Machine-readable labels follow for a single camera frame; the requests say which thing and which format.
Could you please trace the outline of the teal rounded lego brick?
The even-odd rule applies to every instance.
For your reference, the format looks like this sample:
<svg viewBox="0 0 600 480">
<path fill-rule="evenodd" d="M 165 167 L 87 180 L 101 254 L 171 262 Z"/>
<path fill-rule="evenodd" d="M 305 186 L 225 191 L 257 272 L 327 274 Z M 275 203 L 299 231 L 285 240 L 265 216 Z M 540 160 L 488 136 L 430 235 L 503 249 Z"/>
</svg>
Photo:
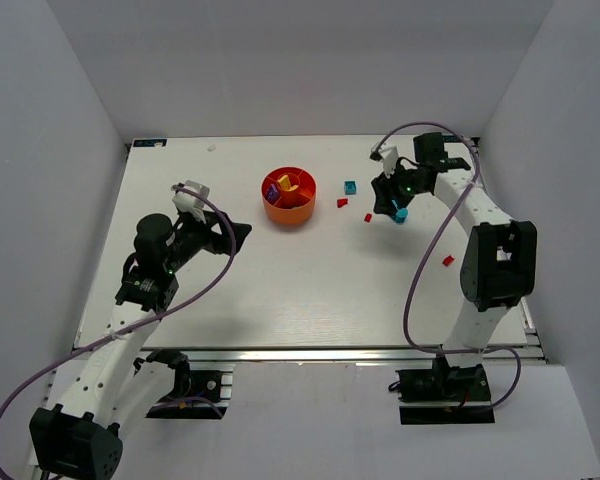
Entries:
<svg viewBox="0 0 600 480">
<path fill-rule="evenodd" d="M 407 218 L 408 218 L 408 208 L 407 207 L 400 207 L 398 205 L 398 203 L 393 200 L 392 204 L 394 206 L 394 212 L 391 215 L 391 219 L 399 225 L 402 225 L 406 222 Z"/>
</svg>

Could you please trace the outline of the teal square lego brick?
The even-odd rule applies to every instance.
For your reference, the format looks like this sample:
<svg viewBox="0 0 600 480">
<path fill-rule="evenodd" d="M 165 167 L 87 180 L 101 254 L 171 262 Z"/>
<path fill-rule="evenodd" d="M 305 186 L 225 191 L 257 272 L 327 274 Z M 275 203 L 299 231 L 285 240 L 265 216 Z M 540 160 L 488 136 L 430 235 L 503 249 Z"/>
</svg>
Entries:
<svg viewBox="0 0 600 480">
<path fill-rule="evenodd" d="M 355 181 L 345 181 L 344 182 L 344 193 L 346 195 L 355 195 L 357 193 L 357 185 Z"/>
</svg>

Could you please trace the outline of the purple 2x2 lego brick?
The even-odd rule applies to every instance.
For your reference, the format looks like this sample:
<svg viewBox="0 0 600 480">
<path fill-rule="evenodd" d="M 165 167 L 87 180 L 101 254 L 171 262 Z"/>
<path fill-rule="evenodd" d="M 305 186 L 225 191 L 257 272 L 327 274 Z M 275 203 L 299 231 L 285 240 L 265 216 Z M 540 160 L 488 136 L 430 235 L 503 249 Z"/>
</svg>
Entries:
<svg viewBox="0 0 600 480">
<path fill-rule="evenodd" d="M 275 184 L 270 184 L 265 192 L 264 198 L 270 204 L 275 204 L 280 198 L 280 192 Z"/>
</svg>

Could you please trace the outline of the yellow 2x3 lego brick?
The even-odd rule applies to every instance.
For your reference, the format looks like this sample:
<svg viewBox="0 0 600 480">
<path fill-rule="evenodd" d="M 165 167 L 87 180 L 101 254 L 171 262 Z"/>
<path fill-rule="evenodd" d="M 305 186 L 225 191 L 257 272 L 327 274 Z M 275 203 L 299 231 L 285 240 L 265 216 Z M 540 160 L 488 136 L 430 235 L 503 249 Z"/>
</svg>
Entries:
<svg viewBox="0 0 600 480">
<path fill-rule="evenodd" d="M 276 185 L 281 194 L 289 194 L 298 189 L 299 179 L 295 174 L 292 173 L 282 174 L 277 178 Z"/>
</svg>

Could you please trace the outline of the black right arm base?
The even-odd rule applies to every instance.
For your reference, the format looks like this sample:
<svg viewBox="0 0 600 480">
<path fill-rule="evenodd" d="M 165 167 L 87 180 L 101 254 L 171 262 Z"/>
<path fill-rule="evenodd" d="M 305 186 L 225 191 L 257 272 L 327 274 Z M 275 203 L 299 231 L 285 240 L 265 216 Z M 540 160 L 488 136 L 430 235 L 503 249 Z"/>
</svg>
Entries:
<svg viewBox="0 0 600 480">
<path fill-rule="evenodd" d="M 460 368 L 437 355 L 429 368 L 397 370 L 387 390 L 400 402 L 402 425 L 478 425 L 495 422 L 482 364 Z"/>
</svg>

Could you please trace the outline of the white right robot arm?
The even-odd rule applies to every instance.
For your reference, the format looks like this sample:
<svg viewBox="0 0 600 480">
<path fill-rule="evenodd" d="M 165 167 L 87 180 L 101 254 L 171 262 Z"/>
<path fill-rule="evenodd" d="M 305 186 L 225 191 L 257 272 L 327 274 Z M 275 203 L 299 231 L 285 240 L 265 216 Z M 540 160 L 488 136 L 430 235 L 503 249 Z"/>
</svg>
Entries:
<svg viewBox="0 0 600 480">
<path fill-rule="evenodd" d="M 420 194 L 431 194 L 449 209 L 468 241 L 459 282 L 464 301 L 451 333 L 433 361 L 438 388 L 474 379 L 502 318 L 535 285 L 537 229 L 501 210 L 480 186 L 478 163 L 452 158 L 439 132 L 413 140 L 415 164 L 406 168 L 396 147 L 377 143 L 372 160 L 383 171 L 371 182 L 374 211 L 394 216 Z"/>
</svg>

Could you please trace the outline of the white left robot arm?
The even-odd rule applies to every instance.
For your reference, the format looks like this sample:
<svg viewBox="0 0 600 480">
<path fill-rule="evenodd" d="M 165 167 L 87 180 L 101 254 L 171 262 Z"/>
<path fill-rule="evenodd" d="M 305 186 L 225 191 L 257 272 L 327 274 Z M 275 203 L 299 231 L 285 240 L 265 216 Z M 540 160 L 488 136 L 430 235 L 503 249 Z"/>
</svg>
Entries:
<svg viewBox="0 0 600 480">
<path fill-rule="evenodd" d="M 169 309 L 179 288 L 176 273 L 197 253 L 236 253 L 251 230 L 202 210 L 181 212 L 176 220 L 154 213 L 137 223 L 106 344 L 89 356 L 56 404 L 37 409 L 30 421 L 41 469 L 73 479 L 112 478 L 124 440 L 150 409 L 186 396 L 190 367 L 184 354 L 166 349 L 139 359 L 157 328 L 146 320 Z"/>
</svg>

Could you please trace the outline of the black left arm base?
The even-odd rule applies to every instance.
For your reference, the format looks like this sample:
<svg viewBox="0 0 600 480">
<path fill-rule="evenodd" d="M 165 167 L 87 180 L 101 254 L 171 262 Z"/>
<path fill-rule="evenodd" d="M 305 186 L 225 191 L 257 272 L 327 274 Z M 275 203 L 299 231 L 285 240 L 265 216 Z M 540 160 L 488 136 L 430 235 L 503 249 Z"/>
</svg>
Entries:
<svg viewBox="0 0 600 480">
<path fill-rule="evenodd" d="M 174 371 L 174 387 L 152 406 L 146 417 L 151 419 L 220 420 L 227 411 L 222 406 L 228 398 L 221 393 L 224 373 L 221 370 L 192 370 L 189 358 L 174 349 L 161 349 L 133 361 L 137 375 L 145 363 L 166 364 Z"/>
</svg>

